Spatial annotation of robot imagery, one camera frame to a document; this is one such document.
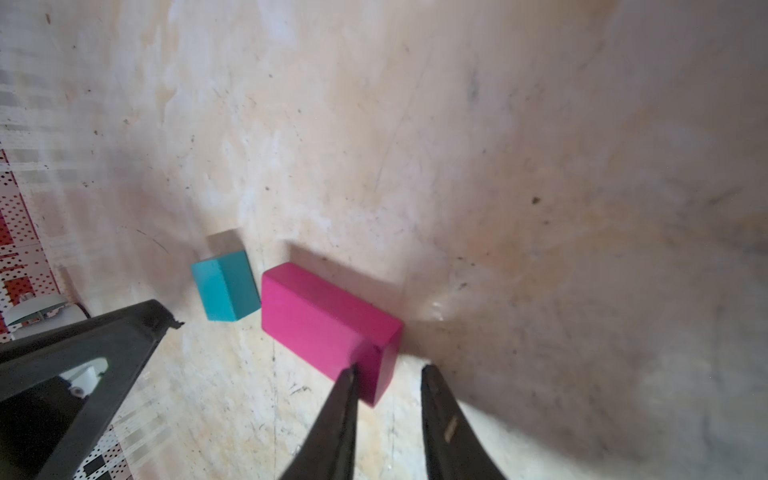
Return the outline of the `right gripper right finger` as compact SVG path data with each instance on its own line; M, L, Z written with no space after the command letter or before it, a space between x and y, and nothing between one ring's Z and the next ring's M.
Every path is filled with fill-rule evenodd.
M428 479L504 479L433 364L421 371L421 407Z

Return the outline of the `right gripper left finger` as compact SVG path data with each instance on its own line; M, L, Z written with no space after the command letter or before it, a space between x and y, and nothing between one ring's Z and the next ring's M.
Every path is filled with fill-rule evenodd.
M356 365L339 374L304 443L281 479L353 478L358 385Z

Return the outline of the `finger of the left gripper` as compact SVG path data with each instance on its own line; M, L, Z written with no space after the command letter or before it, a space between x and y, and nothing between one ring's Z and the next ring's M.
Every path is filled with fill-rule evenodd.
M181 326L149 300L2 345L2 478L73 478Z

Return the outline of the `magenta block group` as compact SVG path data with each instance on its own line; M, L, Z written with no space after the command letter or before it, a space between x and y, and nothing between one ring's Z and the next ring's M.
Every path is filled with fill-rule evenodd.
M394 375L404 323L291 262L262 275L262 329L328 378L355 366L374 407Z

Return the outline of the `teal cube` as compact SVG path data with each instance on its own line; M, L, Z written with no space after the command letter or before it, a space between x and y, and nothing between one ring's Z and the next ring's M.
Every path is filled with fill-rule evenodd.
M190 270L209 321L236 322L261 308L244 250L194 263Z

